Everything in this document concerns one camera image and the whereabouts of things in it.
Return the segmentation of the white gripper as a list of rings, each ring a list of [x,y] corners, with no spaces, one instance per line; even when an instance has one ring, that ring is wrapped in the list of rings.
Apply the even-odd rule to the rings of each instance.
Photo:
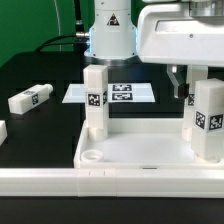
[[[174,97],[186,99],[189,85],[180,65],[224,67],[224,0],[142,0],[137,54],[142,62],[171,64]]]

